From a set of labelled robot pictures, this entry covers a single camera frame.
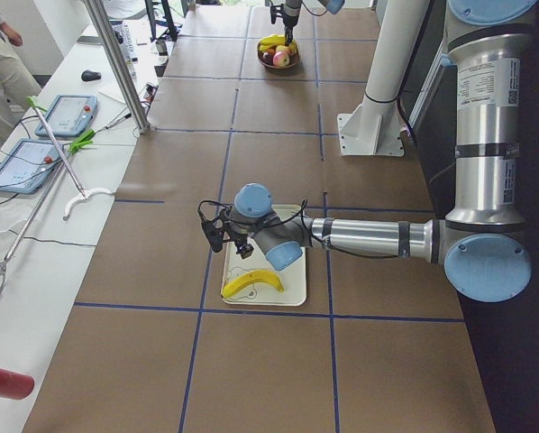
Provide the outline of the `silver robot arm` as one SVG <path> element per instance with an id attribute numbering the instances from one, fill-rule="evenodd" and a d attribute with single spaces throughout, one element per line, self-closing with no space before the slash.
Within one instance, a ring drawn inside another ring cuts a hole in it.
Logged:
<path id="1" fill-rule="evenodd" d="M 462 295 L 482 302 L 515 297 L 532 265 L 515 207 L 520 57 L 533 36 L 532 1 L 450 1 L 444 15 L 447 55 L 457 69 L 455 204 L 423 224 L 311 218 L 281 220 L 269 190 L 243 186 L 220 213 L 211 245 L 232 242 L 242 257 L 259 248 L 276 270 L 306 247 L 368 259 L 416 257 L 440 263 Z"/>
<path id="2" fill-rule="evenodd" d="M 337 14 L 343 8 L 344 0 L 319 0 L 318 3 L 327 13 Z M 277 9 L 277 15 L 282 18 L 284 24 L 285 44 L 289 45 L 293 39 L 294 28 L 297 26 L 298 18 L 305 3 L 302 0 L 286 0 Z"/>

